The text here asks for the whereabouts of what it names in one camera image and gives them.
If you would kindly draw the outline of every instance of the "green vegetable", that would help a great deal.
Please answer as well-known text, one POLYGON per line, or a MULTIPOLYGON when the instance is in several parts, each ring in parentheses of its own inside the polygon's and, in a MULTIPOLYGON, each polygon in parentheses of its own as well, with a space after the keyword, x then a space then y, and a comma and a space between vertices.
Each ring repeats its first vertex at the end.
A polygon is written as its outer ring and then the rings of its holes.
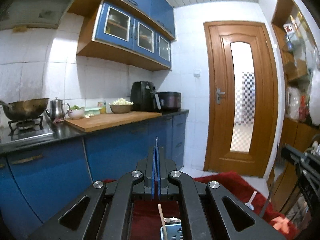
POLYGON ((74 105, 73 107, 70 107, 70 110, 79 110, 79 109, 84 109, 84 107, 79 107, 74 105))

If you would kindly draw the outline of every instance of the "gas stove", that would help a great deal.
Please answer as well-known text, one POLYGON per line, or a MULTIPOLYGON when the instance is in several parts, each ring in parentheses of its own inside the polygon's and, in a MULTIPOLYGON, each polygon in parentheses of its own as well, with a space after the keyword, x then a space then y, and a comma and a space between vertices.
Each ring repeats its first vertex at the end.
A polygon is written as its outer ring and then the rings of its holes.
POLYGON ((43 116, 19 122, 9 121, 8 124, 9 128, 0 130, 0 144, 30 140, 53 134, 48 124, 43 123, 43 116))

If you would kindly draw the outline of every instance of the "stainless steel teapot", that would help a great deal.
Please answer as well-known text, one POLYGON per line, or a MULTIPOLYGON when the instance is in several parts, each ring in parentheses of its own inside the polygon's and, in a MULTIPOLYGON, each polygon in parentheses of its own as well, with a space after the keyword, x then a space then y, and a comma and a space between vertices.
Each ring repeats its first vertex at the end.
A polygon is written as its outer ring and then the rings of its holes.
POLYGON ((48 109, 45 110, 47 115, 50 117, 50 120, 52 122, 61 122, 64 119, 64 116, 66 113, 64 112, 63 105, 68 105, 70 108, 70 105, 68 103, 63 103, 62 99, 54 99, 50 101, 50 109, 49 112, 48 109))

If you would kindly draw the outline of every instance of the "wok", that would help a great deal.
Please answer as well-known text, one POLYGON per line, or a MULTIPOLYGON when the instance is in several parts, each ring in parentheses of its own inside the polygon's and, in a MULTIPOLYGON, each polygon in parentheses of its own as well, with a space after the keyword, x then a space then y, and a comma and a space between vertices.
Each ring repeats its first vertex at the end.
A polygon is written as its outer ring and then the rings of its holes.
POLYGON ((6 104, 0 100, 4 114, 11 121, 18 122, 35 119, 47 108, 49 98, 39 98, 6 104))

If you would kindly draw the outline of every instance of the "door frame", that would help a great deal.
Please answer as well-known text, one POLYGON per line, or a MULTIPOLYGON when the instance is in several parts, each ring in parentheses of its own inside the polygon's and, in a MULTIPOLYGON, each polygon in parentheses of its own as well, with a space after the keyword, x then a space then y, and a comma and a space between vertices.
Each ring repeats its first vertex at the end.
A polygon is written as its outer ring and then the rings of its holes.
POLYGON ((268 143, 268 152, 269 155, 266 155, 263 159, 263 169, 260 172, 260 177, 263 177, 265 169, 268 165, 268 161, 271 155, 275 134, 276 134, 276 124, 278 119, 278 78, 277 78, 277 69, 276 69, 276 60, 271 46, 271 40, 266 28, 266 25, 262 22, 250 22, 250 21, 214 21, 214 22, 205 22, 204 23, 204 33, 207 44, 207 53, 208 53, 208 63, 209 63, 209 90, 210 90, 210 107, 209 107, 209 127, 208 127, 208 140, 207 140, 207 149, 204 160, 204 170, 209 169, 209 164, 211 161, 211 152, 213 148, 213 129, 214 129, 214 115, 215 115, 215 104, 216 104, 216 85, 215 85, 215 73, 214 73, 214 61, 213 61, 213 49, 210 36, 210 26, 219 26, 219 25, 252 25, 256 27, 262 27, 264 36, 266 38, 268 51, 271 59, 271 70, 272 70, 272 79, 274 87, 274 109, 273 109, 273 118, 272 118, 272 129, 271 135, 268 143))

